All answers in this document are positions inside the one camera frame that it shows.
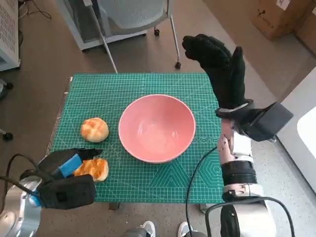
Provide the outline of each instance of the floor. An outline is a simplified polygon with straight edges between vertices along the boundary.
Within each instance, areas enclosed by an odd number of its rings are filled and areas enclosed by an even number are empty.
[[[39,7],[52,20],[33,14],[22,19],[24,42],[21,69],[1,72],[1,78],[14,83],[14,89],[0,102],[1,127],[14,133],[10,143],[0,141],[0,160],[7,163],[14,153],[40,160],[46,151],[68,78],[80,72],[113,72],[101,48],[82,53],[53,0],[41,1]],[[222,40],[230,50],[235,44],[244,47],[246,57],[246,96],[259,106],[266,106],[286,93],[316,65],[316,60],[292,36],[274,42],[262,37],[250,22],[251,0],[175,0],[174,21],[178,41],[184,35],[204,33]],[[160,37],[153,32],[110,45],[120,72],[173,72],[176,53],[168,22],[159,25]],[[183,72],[200,72],[196,62],[185,58]],[[283,201],[292,214],[296,236],[316,236],[316,197],[290,158],[278,144],[253,143],[259,182],[268,196]],[[12,177],[29,165],[15,163]],[[283,211],[271,204],[278,237],[288,237],[289,227]],[[195,229],[205,232],[203,215],[190,207]],[[157,236],[176,236],[185,220],[183,205],[124,204],[115,212],[105,203],[69,211],[43,210],[37,236],[120,236],[131,227],[153,220]],[[211,217],[213,231],[219,230],[219,215]]]

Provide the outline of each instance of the person's foot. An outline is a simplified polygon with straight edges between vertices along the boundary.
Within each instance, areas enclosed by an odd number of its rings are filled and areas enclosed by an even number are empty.
[[[146,221],[140,227],[144,228],[147,231],[147,233],[150,234],[151,237],[156,237],[155,225],[153,224],[152,221]]]
[[[179,226],[179,230],[178,230],[178,237],[184,237],[187,233],[189,233],[189,225],[188,222],[182,222]]]

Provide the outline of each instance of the bread roll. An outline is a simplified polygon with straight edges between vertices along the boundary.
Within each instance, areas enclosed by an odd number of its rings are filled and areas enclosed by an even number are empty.
[[[83,122],[80,133],[89,142],[102,142],[109,135],[109,127],[100,118],[90,118]]]
[[[75,176],[90,174],[95,182],[104,181],[109,174],[109,165],[105,159],[94,158],[84,160],[82,165],[76,169],[73,174]]]

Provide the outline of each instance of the cutting mat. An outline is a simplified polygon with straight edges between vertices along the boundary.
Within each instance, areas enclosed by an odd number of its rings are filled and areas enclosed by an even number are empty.
[[[118,124],[124,109],[148,94],[167,94],[186,103],[197,127],[189,148],[166,164],[148,164],[129,155],[119,141]],[[51,151],[68,148],[104,149],[109,177],[96,183],[96,201],[184,203],[193,171],[203,154],[216,146],[220,120],[216,97],[204,73],[79,74],[73,77]],[[100,117],[110,129],[102,143],[80,136],[85,119]],[[191,203],[221,202],[223,181],[217,152],[204,161],[193,184]]]

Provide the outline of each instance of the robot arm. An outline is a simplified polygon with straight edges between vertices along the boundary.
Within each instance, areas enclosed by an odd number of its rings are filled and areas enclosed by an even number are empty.
[[[241,47],[231,55],[222,42],[205,35],[185,36],[182,46],[186,57],[198,61],[209,76],[219,105],[216,115],[222,119],[217,148],[225,203],[207,210],[208,237],[211,237],[209,212],[217,207],[222,207],[222,237],[275,237],[276,226],[265,200],[277,200],[264,197],[263,188],[257,183],[251,140],[275,140],[293,114],[280,103],[255,109],[253,101],[245,99]]]
[[[71,174],[83,160],[92,159],[101,152],[96,149],[56,151],[40,161],[38,170],[25,171],[19,186],[26,190],[13,185],[6,193],[5,206],[0,213],[0,236],[33,236],[40,224],[42,207],[67,210],[92,204],[95,198],[92,176],[74,177]]]

